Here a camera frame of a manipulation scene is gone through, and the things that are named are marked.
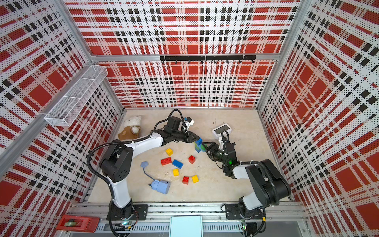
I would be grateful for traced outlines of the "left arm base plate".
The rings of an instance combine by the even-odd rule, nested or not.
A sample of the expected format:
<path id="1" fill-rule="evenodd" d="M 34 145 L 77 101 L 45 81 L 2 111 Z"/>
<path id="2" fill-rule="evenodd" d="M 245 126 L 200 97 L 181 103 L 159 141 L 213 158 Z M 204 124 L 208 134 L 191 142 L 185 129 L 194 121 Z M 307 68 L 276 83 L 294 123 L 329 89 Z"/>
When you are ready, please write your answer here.
<path id="1" fill-rule="evenodd" d="M 117 207 L 113 202 L 110 202 L 107 220 L 146 220 L 148 214 L 148 205 L 146 204 L 128 204 L 124 208 Z"/>

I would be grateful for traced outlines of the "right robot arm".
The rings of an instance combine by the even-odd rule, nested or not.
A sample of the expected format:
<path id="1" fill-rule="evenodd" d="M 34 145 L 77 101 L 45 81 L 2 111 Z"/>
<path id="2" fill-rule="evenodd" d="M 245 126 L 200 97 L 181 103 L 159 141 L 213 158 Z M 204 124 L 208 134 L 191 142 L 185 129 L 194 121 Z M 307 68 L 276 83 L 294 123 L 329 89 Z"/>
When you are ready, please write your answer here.
<path id="1" fill-rule="evenodd" d="M 202 142 L 208 158 L 215 162 L 226 177 L 248 179 L 253 192 L 238 200 L 238 204 L 226 206 L 228 219 L 256 219 L 265 217 L 265 209 L 280 204 L 291 193 L 286 179 L 271 160 L 241 162 L 237 159 L 235 143 L 224 129 L 219 143 Z"/>

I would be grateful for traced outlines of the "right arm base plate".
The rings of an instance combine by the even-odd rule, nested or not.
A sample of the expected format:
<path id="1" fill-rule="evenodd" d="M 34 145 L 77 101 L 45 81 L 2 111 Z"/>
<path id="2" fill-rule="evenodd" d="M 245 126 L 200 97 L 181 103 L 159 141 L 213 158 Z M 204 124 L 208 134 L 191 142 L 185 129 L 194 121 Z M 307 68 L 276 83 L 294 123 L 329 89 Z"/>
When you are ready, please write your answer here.
<path id="1" fill-rule="evenodd" d="M 222 210 L 228 220 L 262 220 L 265 218 L 265 209 L 247 210 L 241 203 L 225 203 L 222 206 Z"/>

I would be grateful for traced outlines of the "blue square lego brick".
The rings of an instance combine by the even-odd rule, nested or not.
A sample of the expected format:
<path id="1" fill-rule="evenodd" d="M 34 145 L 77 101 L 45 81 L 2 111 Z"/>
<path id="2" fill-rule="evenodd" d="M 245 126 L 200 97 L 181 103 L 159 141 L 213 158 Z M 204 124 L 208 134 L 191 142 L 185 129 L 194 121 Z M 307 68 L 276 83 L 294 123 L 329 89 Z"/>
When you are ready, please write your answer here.
<path id="1" fill-rule="evenodd" d="M 199 138 L 198 140 L 195 141 L 195 143 L 197 146 L 201 146 L 202 145 L 202 139 Z"/>

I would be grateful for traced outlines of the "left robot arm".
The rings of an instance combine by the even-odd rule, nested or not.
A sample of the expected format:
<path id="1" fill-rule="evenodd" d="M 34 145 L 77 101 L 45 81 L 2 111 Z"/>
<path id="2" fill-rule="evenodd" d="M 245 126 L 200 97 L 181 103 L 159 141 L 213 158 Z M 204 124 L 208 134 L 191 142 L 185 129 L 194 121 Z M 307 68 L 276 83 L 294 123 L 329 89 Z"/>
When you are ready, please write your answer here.
<path id="1" fill-rule="evenodd" d="M 86 156 L 87 167 L 107 184 L 111 194 L 108 221 L 138 217 L 138 211 L 133 206 L 127 187 L 127 177 L 131 171 L 133 158 L 173 141 L 193 143 L 199 140 L 199 136 L 189 131 L 193 124 L 192 118 L 183 117 L 180 110 L 173 109 L 166 119 L 156 123 L 149 135 L 130 141 L 116 139 L 100 145 L 88 153 Z M 106 153 L 99 163 L 101 172 L 97 172 L 91 164 L 92 157 L 98 150 L 105 147 L 107 148 Z"/>

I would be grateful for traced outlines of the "green curved lego brick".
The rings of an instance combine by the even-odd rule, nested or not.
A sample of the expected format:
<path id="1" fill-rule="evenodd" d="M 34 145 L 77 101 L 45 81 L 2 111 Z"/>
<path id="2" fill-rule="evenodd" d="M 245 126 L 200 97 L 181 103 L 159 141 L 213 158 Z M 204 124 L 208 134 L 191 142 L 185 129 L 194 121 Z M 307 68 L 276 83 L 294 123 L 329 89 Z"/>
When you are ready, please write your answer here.
<path id="1" fill-rule="evenodd" d="M 201 148 L 202 152 L 206 152 L 206 147 L 204 145 L 201 144 L 200 148 Z"/>

